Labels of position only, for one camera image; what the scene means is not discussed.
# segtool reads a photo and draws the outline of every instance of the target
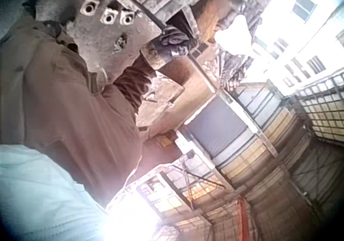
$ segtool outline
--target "gloved hand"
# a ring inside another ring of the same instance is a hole
[[[167,26],[160,36],[141,48],[141,54],[155,70],[160,69],[176,56],[186,56],[197,46],[197,40],[189,37],[173,26]]]

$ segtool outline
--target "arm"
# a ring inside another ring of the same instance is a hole
[[[120,99],[116,97],[119,91],[129,101],[133,114],[138,113],[142,96],[148,92],[152,79],[156,76],[155,70],[159,70],[175,56],[187,55],[196,43],[197,41],[189,40],[178,29],[167,26],[160,36],[141,48],[141,55],[132,66],[127,67],[113,84],[104,88],[103,97],[112,109],[121,110],[121,114],[127,116],[127,109],[118,106],[122,101],[116,101]]]
[[[137,113],[142,103],[142,96],[148,92],[155,76],[155,70],[140,55],[133,65],[127,67],[113,84],[121,91]]]

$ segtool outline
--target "dirty metal surface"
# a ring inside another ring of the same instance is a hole
[[[24,1],[0,0],[0,5],[2,5],[0,8],[0,14],[2,16],[2,20],[0,21],[0,36],[3,36],[11,24],[19,17],[20,10],[22,9],[21,3]],[[41,0],[38,9],[40,18],[44,20],[45,18],[54,17],[54,14],[59,11],[60,5],[68,1],[70,2],[71,0]],[[84,2],[84,0],[72,1],[78,8]],[[135,17],[134,23],[127,26],[121,25],[118,22],[119,17],[116,17],[116,21],[112,25],[102,24],[100,19],[106,6],[111,1],[100,0],[99,7],[93,16],[85,16],[78,13],[75,22],[67,26],[67,32],[78,44],[80,55],[85,59],[90,71],[95,72],[104,69],[111,79],[115,79],[128,65],[133,63],[139,55],[140,47],[158,36],[160,30],[146,16],[142,18]],[[166,0],[159,1],[158,10],[161,10],[166,3],[168,3]],[[126,35],[127,38],[126,45],[122,49],[122,42],[120,41],[119,43],[118,40],[123,35]],[[192,69],[185,67],[185,62],[181,63],[180,61],[183,60],[176,59],[168,67],[163,68],[162,72],[170,77],[176,77],[176,81],[183,85],[190,77]],[[172,84],[172,81],[167,81],[162,84],[161,90],[159,89],[156,92],[156,99],[160,97],[162,100],[156,104],[149,102],[150,109],[148,109],[147,104],[145,104],[146,102],[144,102],[141,109],[142,116],[139,118],[140,124],[145,125],[148,122],[153,122],[159,111],[164,111],[165,114],[166,110],[171,109],[171,107],[166,108],[166,105],[171,97],[175,98],[181,92],[182,87],[179,84]],[[171,126],[178,124],[178,122],[173,123],[172,121],[170,123]]]
[[[184,91],[184,87],[157,72],[145,99],[139,108],[137,126],[150,126],[167,108],[173,106],[173,101]]]

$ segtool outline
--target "worker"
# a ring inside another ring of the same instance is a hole
[[[49,156],[106,206],[140,162],[135,117],[155,70],[186,55],[195,41],[166,27],[102,88],[64,30],[66,21],[36,21],[35,3],[23,4],[0,42],[0,142]]]

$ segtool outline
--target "rusty metal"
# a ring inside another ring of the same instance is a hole
[[[248,216],[245,201],[240,198],[239,206],[239,241],[249,241]]]

